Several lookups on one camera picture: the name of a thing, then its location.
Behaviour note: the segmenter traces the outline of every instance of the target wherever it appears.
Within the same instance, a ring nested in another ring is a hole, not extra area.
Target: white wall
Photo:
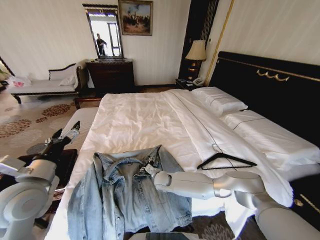
[[[319,9],[319,0],[235,0],[218,52],[320,65]],[[220,10],[216,15],[226,14],[228,8]],[[214,26],[211,34],[220,35],[221,29]],[[208,67],[203,64],[201,73],[207,74]]]
[[[152,36],[122,36],[136,85],[171,84],[179,66],[191,0],[153,0]],[[117,0],[1,0],[0,56],[17,76],[47,79],[97,53],[82,3]]]

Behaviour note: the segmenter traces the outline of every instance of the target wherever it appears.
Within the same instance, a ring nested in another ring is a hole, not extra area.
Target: bedside table
[[[186,89],[186,90],[192,91],[194,89],[199,89],[203,87],[203,86],[196,86],[194,84],[191,86],[188,86],[187,84],[189,85],[191,83],[188,83],[187,80],[183,80],[183,79],[175,80],[175,86],[177,89]]]

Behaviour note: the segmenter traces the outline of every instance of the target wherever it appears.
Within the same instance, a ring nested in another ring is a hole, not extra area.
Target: lamp base
[[[188,80],[193,81],[198,77],[201,61],[195,60],[190,67],[188,67]]]

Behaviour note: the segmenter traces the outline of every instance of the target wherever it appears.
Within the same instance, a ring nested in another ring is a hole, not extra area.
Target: wooden dresser
[[[86,65],[97,95],[135,91],[132,59],[96,59]]]

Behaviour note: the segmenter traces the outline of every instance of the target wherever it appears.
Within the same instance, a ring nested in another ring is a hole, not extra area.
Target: chaise lounge
[[[62,85],[60,82],[74,75],[75,83],[73,85]],[[10,87],[7,89],[19,104],[19,96],[26,95],[79,95],[81,90],[87,85],[89,73],[86,61],[73,63],[62,69],[50,69],[48,80],[33,80],[32,85],[25,87]]]

